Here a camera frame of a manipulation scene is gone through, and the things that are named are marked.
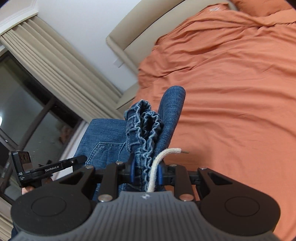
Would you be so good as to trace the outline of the person's left hand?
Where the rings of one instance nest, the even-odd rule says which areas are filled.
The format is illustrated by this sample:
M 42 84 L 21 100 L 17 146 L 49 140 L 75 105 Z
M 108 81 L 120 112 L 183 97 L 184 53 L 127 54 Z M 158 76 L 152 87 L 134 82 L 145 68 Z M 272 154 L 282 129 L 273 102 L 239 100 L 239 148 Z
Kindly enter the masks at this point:
M 44 179 L 42 180 L 42 184 L 49 184 L 51 183 L 53 180 L 52 178 L 47 178 L 47 179 Z M 22 195 L 28 193 L 28 192 L 31 192 L 33 191 L 35 188 L 32 187 L 32 186 L 28 186 L 28 187 L 25 187 L 25 188 L 22 188 Z

